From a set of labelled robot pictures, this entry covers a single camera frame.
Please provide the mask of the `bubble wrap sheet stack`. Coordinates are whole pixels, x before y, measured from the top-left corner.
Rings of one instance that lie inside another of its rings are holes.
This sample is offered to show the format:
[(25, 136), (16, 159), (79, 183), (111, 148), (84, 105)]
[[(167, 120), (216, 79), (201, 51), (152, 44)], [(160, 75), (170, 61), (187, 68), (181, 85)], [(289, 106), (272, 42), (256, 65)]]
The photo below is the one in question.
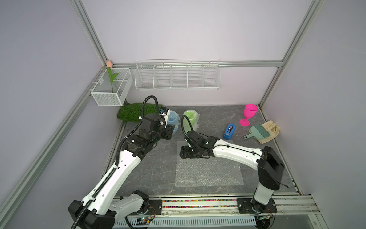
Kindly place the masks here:
[(239, 163), (225, 158), (181, 159), (177, 157), (177, 187), (242, 186)]

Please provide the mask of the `blue tape dispenser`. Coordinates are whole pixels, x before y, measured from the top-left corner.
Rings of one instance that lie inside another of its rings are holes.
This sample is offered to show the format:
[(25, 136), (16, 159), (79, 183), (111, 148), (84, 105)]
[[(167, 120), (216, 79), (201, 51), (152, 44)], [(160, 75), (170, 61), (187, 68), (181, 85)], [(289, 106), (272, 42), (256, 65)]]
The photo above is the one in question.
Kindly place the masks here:
[(229, 124), (223, 134), (223, 138), (230, 140), (235, 132), (236, 126), (234, 124)]

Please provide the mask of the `pink plastic wine glass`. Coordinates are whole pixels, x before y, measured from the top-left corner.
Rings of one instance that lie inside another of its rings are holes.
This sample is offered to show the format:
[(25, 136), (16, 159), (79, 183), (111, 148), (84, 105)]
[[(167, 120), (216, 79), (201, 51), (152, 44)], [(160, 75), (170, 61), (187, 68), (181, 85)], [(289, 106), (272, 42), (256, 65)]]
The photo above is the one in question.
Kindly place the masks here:
[(247, 127), (249, 126), (250, 122), (249, 122), (249, 119), (254, 117), (256, 115), (258, 111), (258, 107), (254, 104), (247, 104), (245, 109), (244, 109), (244, 119), (241, 119), (239, 121), (240, 125), (244, 126), (244, 127)]

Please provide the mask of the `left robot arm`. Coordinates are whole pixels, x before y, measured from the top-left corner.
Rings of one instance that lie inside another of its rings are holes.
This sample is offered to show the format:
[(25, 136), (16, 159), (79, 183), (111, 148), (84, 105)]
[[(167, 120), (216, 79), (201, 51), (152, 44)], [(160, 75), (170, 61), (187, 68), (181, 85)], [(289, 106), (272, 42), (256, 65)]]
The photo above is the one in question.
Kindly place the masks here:
[(130, 173), (152, 151), (161, 139), (170, 140), (174, 126), (168, 124), (170, 110), (160, 107), (154, 95), (142, 103), (139, 124), (123, 138), (114, 164), (101, 181), (81, 201), (74, 200), (68, 207), (73, 219), (71, 228), (111, 229), (116, 221), (132, 213), (148, 213), (149, 196), (134, 191), (117, 202), (113, 199)]

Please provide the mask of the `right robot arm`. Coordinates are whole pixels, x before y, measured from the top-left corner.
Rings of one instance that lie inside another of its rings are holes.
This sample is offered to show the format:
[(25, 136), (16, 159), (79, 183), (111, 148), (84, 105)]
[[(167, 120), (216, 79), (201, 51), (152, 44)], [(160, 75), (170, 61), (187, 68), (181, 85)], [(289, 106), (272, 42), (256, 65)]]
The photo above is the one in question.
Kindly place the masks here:
[(271, 148), (247, 148), (228, 143), (218, 137), (203, 137), (193, 130), (186, 115), (181, 120), (184, 139), (188, 145), (181, 147), (182, 159), (211, 157), (229, 159), (246, 165), (258, 172), (259, 184), (252, 198), (252, 204), (268, 205), (275, 191), (282, 186), (285, 165), (279, 155)]

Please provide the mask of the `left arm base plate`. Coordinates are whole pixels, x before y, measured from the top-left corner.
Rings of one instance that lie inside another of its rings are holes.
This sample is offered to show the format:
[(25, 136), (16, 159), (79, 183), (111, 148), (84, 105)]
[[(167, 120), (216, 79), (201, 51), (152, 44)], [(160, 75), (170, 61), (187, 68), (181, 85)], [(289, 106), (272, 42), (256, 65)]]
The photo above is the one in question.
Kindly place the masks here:
[(161, 215), (163, 210), (163, 201), (160, 199), (151, 199), (147, 204), (147, 209), (142, 209), (138, 212), (133, 212), (129, 214), (129, 216), (137, 216), (137, 215)]

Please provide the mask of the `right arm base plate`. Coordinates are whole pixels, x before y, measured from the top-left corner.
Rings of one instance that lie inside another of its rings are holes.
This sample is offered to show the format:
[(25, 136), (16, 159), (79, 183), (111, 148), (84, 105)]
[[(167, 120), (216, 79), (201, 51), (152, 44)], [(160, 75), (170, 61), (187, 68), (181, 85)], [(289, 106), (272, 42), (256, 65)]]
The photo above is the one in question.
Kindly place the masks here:
[(273, 198), (270, 198), (266, 205), (256, 201), (254, 198), (238, 198), (237, 206), (241, 214), (259, 215), (262, 213), (277, 213)]

